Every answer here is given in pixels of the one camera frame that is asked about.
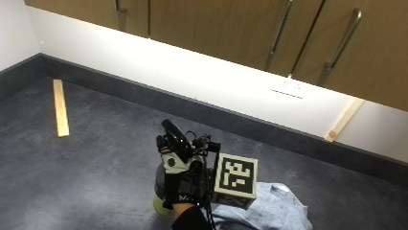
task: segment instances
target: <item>white cloth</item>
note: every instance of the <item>white cloth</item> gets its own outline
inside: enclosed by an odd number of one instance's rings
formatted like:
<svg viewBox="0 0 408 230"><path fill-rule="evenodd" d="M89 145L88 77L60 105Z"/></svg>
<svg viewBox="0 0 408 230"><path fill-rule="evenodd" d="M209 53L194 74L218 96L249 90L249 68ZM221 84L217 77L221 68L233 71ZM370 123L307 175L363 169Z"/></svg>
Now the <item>white cloth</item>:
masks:
<svg viewBox="0 0 408 230"><path fill-rule="evenodd" d="M247 210L220 205L213 212L218 230L311 230L307 207L281 183L257 183L257 199Z"/></svg>

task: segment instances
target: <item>metal handle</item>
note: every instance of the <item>metal handle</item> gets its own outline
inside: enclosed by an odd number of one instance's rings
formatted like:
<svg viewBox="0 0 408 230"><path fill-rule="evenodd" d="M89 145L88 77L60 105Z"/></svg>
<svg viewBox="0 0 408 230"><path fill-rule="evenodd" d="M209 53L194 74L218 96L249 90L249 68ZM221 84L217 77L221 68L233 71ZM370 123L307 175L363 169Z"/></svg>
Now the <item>metal handle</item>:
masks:
<svg viewBox="0 0 408 230"><path fill-rule="evenodd" d="M358 26L360 24L360 21L362 21L362 11L360 11L360 9L355 9L354 10L354 16L352 16L352 19L350 21L348 30L347 30L346 35L343 37L339 49L335 52L335 55L332 57L331 62L327 62L327 64L326 64L327 72L330 72L334 69L336 62L340 60L343 51L344 51L344 49L346 49L346 47L348 45L350 39L354 36L354 33L355 33L356 28L358 28Z"/></svg>
<svg viewBox="0 0 408 230"><path fill-rule="evenodd" d="M277 51L277 47L278 47L278 44L279 44L281 35L282 35L283 28L285 28L285 25L286 25L286 20L289 19L293 3L294 3L294 0L289 0L287 3L286 3L286 6L285 6L285 11L283 11L283 15L282 15L279 26L278 26L278 31L277 31L275 38L273 40L273 44L271 44L270 51L269 51L269 55L271 57L273 57L273 55L275 54L275 51Z"/></svg>
<svg viewBox="0 0 408 230"><path fill-rule="evenodd" d="M113 0L113 7L116 11L116 24L117 24L117 30L121 32L125 32L126 29L126 12L128 9L121 9L119 0Z"/></svg>
<svg viewBox="0 0 408 230"><path fill-rule="evenodd" d="M121 8L120 8L119 0L113 0L113 7L115 7L115 11L116 11L117 13L125 13L125 12L128 12L128 9L121 9Z"/></svg>

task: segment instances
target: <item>gray floor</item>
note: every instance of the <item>gray floor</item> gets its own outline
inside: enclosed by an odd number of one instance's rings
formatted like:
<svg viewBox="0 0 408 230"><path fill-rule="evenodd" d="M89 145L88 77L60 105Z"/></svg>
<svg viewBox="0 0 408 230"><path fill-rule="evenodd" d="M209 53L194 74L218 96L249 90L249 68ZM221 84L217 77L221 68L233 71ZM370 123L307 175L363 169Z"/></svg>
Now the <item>gray floor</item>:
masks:
<svg viewBox="0 0 408 230"><path fill-rule="evenodd" d="M408 229L408 189L65 83L71 136L56 137L51 79L0 103L0 229L170 229L152 209L154 137L169 118L259 159L314 229Z"/></svg>

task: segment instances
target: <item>wooden stick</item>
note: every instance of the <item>wooden stick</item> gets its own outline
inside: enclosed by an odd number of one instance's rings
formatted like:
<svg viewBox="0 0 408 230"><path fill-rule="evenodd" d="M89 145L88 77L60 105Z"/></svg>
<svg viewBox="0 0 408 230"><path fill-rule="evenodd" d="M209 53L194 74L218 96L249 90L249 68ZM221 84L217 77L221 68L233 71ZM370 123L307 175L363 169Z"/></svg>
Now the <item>wooden stick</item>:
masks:
<svg viewBox="0 0 408 230"><path fill-rule="evenodd" d="M53 80L53 99L59 137L69 136L63 80Z"/></svg>
<svg viewBox="0 0 408 230"><path fill-rule="evenodd" d="M350 103L348 107L346 108L344 112L342 113L342 116L336 120L332 128L330 129L330 134L326 136L326 140L332 142L336 136L340 134L343 128L348 124L350 120L355 116L359 108L362 107L362 104L366 102L366 100L360 98L355 98L352 102Z"/></svg>

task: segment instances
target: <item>cabinet door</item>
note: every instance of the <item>cabinet door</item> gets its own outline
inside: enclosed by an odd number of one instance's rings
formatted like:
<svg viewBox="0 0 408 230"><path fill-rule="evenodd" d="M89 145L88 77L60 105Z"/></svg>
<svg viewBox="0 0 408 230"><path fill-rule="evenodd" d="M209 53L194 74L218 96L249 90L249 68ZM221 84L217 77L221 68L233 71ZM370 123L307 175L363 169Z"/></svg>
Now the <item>cabinet door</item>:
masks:
<svg viewBox="0 0 408 230"><path fill-rule="evenodd" d="M282 17L287 9L287 20ZM154 40L287 76L322 0L150 0ZM273 58L269 51L282 22Z"/></svg>
<svg viewBox="0 0 408 230"><path fill-rule="evenodd" d="M344 33L362 21L331 69ZM295 79L408 111L408 1L327 1L302 53Z"/></svg>
<svg viewBox="0 0 408 230"><path fill-rule="evenodd" d="M25 0L25 4L148 37L148 0Z"/></svg>

